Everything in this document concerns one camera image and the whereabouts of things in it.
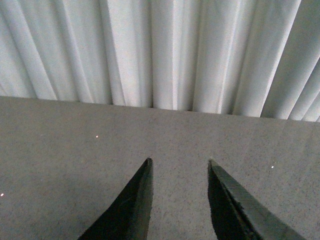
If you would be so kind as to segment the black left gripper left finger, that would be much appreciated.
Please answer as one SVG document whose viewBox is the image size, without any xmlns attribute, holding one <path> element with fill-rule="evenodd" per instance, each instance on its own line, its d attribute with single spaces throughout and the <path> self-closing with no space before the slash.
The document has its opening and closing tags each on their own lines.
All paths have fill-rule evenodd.
<svg viewBox="0 0 320 240">
<path fill-rule="evenodd" d="M 146 240 L 153 204 L 153 160 L 147 158 L 80 240 Z"/>
</svg>

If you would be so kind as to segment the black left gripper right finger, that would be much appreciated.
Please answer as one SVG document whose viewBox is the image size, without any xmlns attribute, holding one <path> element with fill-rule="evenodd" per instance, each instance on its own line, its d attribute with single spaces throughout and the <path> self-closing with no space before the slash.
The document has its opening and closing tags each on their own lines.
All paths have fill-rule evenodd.
<svg viewBox="0 0 320 240">
<path fill-rule="evenodd" d="M 208 161 L 208 201 L 219 240 L 303 240 L 218 163 Z"/>
</svg>

